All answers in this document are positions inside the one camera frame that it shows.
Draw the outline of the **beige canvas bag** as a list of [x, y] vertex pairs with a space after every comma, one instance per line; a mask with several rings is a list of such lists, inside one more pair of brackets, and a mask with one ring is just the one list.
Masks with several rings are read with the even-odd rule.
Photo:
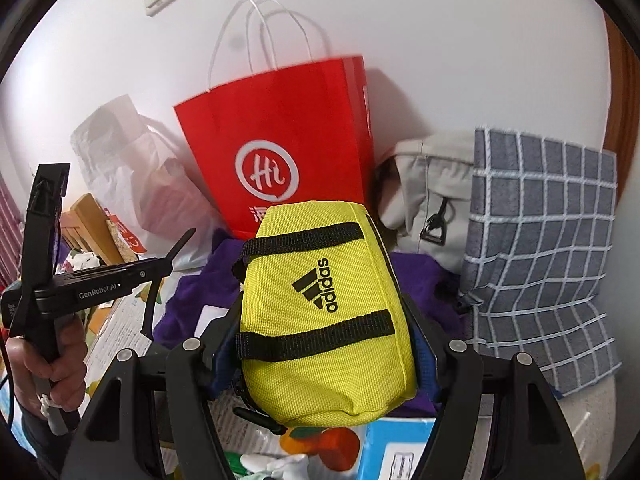
[[398, 142], [380, 166], [378, 218], [394, 252], [462, 268], [474, 169], [474, 134], [439, 133]]

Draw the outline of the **red Hi paper bag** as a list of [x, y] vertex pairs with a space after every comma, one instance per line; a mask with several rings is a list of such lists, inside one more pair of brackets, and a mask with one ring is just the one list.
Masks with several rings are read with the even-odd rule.
[[374, 149], [360, 55], [253, 74], [176, 105], [224, 223], [253, 237], [271, 206], [373, 202]]

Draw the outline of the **fruit print tablecloth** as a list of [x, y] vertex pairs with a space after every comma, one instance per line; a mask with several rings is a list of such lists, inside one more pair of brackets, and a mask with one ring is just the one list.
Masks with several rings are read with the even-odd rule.
[[[168, 300], [176, 291], [180, 278], [198, 274], [202, 269], [171, 274], [160, 288], [163, 297], [163, 302], [158, 306], [160, 318], [165, 314]], [[145, 351], [150, 348], [149, 339], [139, 333], [143, 314], [142, 297], [145, 294], [146, 289], [142, 287], [135, 294], [116, 301], [114, 306], [99, 308], [93, 315], [89, 323], [88, 382], [95, 382], [102, 377], [117, 350], [131, 347]], [[201, 329], [205, 315], [221, 309], [204, 307], [195, 331]], [[589, 479], [602, 479], [611, 465], [615, 404], [615, 380], [611, 375], [560, 400]]]

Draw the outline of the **blue tissue pack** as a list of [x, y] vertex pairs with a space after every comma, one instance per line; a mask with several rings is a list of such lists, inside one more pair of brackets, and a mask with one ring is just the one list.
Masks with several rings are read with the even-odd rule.
[[357, 479], [410, 479], [436, 419], [383, 417], [363, 429]]

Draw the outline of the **purple towel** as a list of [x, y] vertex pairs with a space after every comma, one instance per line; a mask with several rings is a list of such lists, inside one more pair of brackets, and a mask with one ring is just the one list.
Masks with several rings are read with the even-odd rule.
[[[226, 231], [214, 232], [212, 252], [198, 274], [180, 278], [168, 300], [165, 314], [153, 330], [154, 339], [167, 348], [195, 334], [204, 307], [228, 309], [240, 290], [231, 266], [242, 248], [242, 240]], [[436, 321], [451, 338], [463, 336], [463, 323], [454, 310], [460, 276], [444, 268], [429, 255], [392, 252], [390, 261], [400, 288], [421, 313]]]

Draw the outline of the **grey checked cushion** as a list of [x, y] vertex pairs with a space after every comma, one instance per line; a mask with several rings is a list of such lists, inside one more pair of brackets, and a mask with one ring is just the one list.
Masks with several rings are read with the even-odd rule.
[[612, 152], [476, 129], [460, 299], [478, 353], [529, 353], [558, 396], [616, 372], [614, 337], [596, 305], [616, 195]]

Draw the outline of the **white plastic shopping bag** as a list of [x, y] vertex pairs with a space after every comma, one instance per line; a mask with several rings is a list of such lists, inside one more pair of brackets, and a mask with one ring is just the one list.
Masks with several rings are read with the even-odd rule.
[[70, 145], [89, 192], [138, 257], [163, 257], [194, 229], [174, 268], [204, 266], [224, 222], [129, 96], [97, 108], [74, 130]]

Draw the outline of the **yellow adidas pouch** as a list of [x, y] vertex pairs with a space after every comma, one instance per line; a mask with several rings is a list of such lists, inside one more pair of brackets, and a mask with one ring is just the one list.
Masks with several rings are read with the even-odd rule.
[[278, 424], [359, 426], [416, 396], [400, 288], [365, 206], [270, 207], [234, 272], [244, 382]]

